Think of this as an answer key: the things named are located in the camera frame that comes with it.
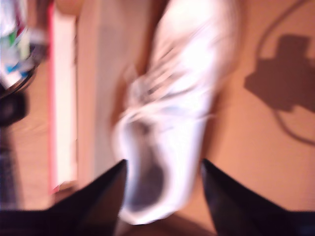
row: red edge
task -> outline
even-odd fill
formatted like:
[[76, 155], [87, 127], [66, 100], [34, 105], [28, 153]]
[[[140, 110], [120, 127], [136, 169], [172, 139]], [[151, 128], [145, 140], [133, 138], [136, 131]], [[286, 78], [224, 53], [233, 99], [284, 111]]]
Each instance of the red edge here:
[[49, 82], [48, 82], [48, 107], [49, 107], [49, 131], [48, 131], [48, 193], [54, 194], [58, 192], [57, 186], [57, 164], [56, 164], [56, 104], [55, 104], [55, 73], [54, 73], [54, 4], [50, 4], [48, 7], [48, 22], [49, 22]]

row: white sneaker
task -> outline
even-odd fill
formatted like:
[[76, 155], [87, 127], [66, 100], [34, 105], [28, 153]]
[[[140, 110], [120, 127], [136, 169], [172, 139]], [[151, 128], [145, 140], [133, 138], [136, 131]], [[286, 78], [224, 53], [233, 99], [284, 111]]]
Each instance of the white sneaker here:
[[128, 160], [120, 217], [130, 224], [166, 218], [187, 201], [204, 126], [237, 37], [234, 0], [171, 0], [157, 27], [148, 73], [128, 90], [114, 133]]

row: black object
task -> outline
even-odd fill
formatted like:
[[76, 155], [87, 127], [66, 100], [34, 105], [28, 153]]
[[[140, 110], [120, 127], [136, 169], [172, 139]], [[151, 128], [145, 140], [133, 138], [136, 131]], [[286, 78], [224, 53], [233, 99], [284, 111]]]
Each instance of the black object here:
[[206, 200], [219, 236], [315, 236], [315, 212], [287, 211], [203, 160]]
[[47, 210], [0, 211], [1, 236], [111, 236], [123, 201], [126, 161]]
[[13, 159], [9, 149], [0, 147], [0, 209], [16, 209], [17, 207]]
[[0, 99], [0, 127], [9, 126], [23, 119], [27, 114], [27, 102], [24, 93], [14, 93]]

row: wooden floor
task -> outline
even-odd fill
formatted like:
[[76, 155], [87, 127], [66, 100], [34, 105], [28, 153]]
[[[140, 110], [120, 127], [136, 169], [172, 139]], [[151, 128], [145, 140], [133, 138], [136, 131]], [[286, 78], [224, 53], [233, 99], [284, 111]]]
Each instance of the wooden floor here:
[[48, 63], [37, 69], [27, 88], [29, 113], [9, 129], [16, 158], [21, 208], [41, 209], [50, 204], [48, 191]]
[[[247, 2], [247, 26], [240, 63], [226, 86], [220, 102], [213, 139], [206, 145], [207, 158], [232, 177], [277, 204], [293, 210], [315, 210], [315, 146], [296, 139], [279, 124], [263, 100], [265, 94], [245, 87], [246, 79], [257, 76], [263, 59], [276, 60], [279, 40], [290, 34], [291, 40], [310, 39], [304, 61], [315, 58], [314, 1], [309, 1], [282, 22], [266, 41], [261, 60], [255, 58], [260, 38], [268, 27], [295, 1]], [[287, 68], [277, 67], [283, 73]], [[18, 160], [23, 208], [45, 208], [48, 194], [48, 64], [40, 65], [33, 84], [27, 89], [30, 113], [10, 128]], [[277, 79], [267, 71], [264, 78]], [[308, 103], [294, 101], [290, 112], [279, 110], [289, 129], [311, 142], [315, 140], [315, 112]], [[206, 207], [200, 177], [190, 202], [177, 213], [204, 228], [214, 230]]]

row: shoelace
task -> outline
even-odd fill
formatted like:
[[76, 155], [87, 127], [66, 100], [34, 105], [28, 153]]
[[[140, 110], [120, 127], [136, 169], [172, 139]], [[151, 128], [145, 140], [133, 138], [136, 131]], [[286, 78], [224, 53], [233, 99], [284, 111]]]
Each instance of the shoelace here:
[[127, 109], [122, 114], [121, 123], [131, 123], [137, 120], [156, 123], [161, 122], [164, 118], [180, 118], [196, 122], [212, 116], [208, 114], [196, 116], [187, 110], [173, 109], [182, 103], [188, 94], [190, 97], [200, 97], [214, 90], [206, 85], [203, 86], [203, 81], [199, 80], [181, 92], [169, 94], [172, 86], [186, 73], [185, 71], [174, 73], [173, 68], [178, 63], [179, 52], [194, 38], [203, 37], [209, 29], [208, 26], [209, 24], [205, 23], [189, 37], [176, 42], [176, 45], [169, 45], [172, 49], [161, 57], [147, 75], [138, 77], [133, 65], [128, 68], [127, 73], [131, 75], [129, 77], [132, 80], [127, 79], [127, 83], [129, 83]]

